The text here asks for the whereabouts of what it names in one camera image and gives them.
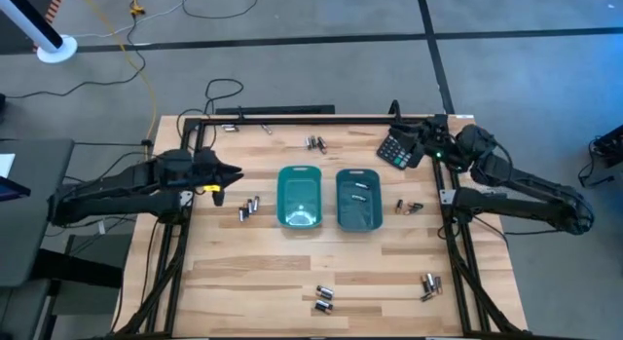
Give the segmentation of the dark grey side table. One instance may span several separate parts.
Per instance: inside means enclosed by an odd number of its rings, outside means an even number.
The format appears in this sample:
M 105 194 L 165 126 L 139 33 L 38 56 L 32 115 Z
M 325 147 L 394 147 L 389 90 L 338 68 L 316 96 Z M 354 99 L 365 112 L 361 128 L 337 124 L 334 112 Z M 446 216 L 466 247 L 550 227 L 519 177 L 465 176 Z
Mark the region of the dark grey side table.
M 30 279 L 48 228 L 48 198 L 62 183 L 74 141 L 71 139 L 0 142 L 0 154 L 15 156 L 9 178 L 30 195 L 0 202 L 0 287 Z

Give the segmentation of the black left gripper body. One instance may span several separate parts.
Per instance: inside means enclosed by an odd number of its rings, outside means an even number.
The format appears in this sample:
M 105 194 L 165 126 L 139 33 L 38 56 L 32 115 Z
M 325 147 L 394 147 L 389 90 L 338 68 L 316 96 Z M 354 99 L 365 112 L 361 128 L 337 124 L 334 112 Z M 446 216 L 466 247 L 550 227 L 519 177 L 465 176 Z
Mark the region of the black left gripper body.
M 212 201 L 222 207 L 225 200 L 224 174 L 221 162 L 210 147 L 204 147 L 195 154 L 187 188 L 198 195 L 211 193 Z

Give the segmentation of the bright teal plastic bin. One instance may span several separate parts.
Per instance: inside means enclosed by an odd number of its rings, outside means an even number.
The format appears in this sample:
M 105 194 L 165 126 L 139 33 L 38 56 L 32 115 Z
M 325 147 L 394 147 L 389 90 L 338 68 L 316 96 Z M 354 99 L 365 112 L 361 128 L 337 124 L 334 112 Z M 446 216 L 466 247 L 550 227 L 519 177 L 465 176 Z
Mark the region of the bright teal plastic bin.
M 321 178 L 319 168 L 290 166 L 277 177 L 276 216 L 290 229 L 313 229 L 322 221 Z

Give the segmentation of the black aluminium table frame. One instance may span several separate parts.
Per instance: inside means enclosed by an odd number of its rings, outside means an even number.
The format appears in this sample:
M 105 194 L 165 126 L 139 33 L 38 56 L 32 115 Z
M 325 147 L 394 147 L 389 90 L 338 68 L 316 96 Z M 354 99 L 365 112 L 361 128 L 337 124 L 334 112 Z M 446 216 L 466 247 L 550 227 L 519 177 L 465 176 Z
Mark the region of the black aluminium table frame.
M 424 159 L 397 170 L 378 158 L 388 119 L 375 116 L 277 117 L 272 134 L 244 125 L 237 133 L 207 132 L 219 157 L 244 177 L 216 207 L 196 199 L 177 288 L 167 288 L 144 331 L 175 337 L 338 337 L 459 335 L 492 329 L 466 283 L 456 283 L 438 202 L 440 188 L 469 183 Z M 321 136 L 327 154 L 308 150 Z M 276 217 L 279 171 L 320 169 L 322 221 L 310 230 L 282 227 Z M 381 179 L 383 226 L 369 233 L 341 230 L 336 216 L 336 174 L 374 170 Z M 240 222 L 238 208 L 260 197 Z M 400 214 L 397 201 L 403 200 Z M 409 203 L 423 204 L 410 215 Z M 443 293 L 421 302 L 421 276 L 442 280 Z M 334 290 L 333 312 L 314 308 L 323 285 Z

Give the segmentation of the black desk calculator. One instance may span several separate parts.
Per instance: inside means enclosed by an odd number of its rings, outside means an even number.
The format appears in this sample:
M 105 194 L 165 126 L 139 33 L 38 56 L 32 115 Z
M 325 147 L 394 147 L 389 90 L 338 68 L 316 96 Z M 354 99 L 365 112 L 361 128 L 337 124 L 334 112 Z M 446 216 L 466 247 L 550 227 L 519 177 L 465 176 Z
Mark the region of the black desk calculator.
M 399 170 L 407 168 L 412 157 L 392 135 L 388 135 L 383 140 L 376 154 L 386 163 Z

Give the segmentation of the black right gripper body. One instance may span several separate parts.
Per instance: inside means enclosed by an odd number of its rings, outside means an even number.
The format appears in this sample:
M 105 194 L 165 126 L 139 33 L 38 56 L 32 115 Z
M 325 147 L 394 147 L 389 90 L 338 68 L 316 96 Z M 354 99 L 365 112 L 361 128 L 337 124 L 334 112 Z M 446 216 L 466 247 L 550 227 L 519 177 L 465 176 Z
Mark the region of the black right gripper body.
M 456 154 L 446 115 L 426 118 L 416 126 L 417 144 L 423 146 L 423 153 L 438 160 L 449 159 Z

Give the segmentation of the white pole with round base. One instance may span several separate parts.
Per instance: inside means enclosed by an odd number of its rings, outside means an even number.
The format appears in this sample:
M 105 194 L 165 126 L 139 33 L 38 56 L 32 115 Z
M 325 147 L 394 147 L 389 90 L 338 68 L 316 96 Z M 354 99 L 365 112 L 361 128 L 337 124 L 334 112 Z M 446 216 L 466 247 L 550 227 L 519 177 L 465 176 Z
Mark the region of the white pole with round base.
M 28 0 L 0 0 L 0 11 L 33 41 L 42 62 L 60 63 L 77 52 L 76 39 L 57 33 Z

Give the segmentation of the black electronic device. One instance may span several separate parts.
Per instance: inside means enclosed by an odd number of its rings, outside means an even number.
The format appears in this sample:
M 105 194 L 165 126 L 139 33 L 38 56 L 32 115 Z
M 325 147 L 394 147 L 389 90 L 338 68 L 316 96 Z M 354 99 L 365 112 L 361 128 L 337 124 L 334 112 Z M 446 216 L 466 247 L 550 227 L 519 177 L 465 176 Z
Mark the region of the black electronic device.
M 592 153 L 606 168 L 623 162 L 623 125 L 598 136 L 593 142 Z

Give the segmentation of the blue tablet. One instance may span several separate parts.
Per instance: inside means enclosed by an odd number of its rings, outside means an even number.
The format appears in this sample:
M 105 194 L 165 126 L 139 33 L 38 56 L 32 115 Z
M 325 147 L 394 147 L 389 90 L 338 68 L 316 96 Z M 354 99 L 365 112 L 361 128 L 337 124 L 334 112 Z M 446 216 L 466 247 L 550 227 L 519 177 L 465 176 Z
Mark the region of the blue tablet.
M 0 202 L 29 197 L 31 190 L 13 180 L 0 176 Z

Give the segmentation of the dark blue-teal plastic bin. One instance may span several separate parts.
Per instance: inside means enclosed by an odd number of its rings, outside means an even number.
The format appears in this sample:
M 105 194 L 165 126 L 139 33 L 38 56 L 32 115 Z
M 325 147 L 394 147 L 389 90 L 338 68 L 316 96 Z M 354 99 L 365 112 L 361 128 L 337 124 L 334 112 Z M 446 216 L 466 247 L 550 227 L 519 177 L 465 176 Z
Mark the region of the dark blue-teal plastic bin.
M 365 190 L 354 185 L 367 184 Z M 367 202 L 353 200 L 351 195 L 367 198 Z M 379 229 L 384 221 L 381 180 L 374 170 L 344 169 L 336 175 L 337 220 L 346 232 L 371 232 Z

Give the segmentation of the black flat bar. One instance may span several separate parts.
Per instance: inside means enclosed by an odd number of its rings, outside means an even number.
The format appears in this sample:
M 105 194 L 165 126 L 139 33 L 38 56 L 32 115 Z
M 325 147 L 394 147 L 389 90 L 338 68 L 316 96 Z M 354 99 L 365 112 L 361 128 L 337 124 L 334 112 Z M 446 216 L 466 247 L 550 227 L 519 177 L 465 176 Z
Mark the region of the black flat bar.
M 257 106 L 218 108 L 216 115 L 286 115 L 286 114 L 335 114 L 334 104 L 290 105 L 290 106 Z

